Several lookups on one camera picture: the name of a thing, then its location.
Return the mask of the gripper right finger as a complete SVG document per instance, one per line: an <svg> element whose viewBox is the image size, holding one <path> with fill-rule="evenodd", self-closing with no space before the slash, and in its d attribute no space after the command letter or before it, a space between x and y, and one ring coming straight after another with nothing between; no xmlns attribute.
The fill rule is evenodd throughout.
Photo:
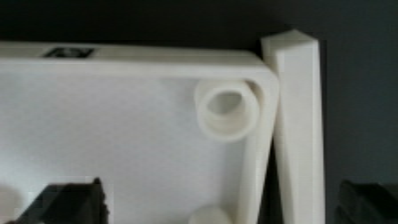
<svg viewBox="0 0 398 224"><path fill-rule="evenodd" d="M398 184L340 185L334 224L398 224Z"/></svg>

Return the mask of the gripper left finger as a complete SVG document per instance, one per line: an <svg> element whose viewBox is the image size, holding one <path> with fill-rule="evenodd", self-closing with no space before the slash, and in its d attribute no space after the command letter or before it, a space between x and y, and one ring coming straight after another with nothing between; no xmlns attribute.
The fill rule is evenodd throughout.
<svg viewBox="0 0 398 224"><path fill-rule="evenodd" d="M15 224L110 224L102 179L89 183L50 184Z"/></svg>

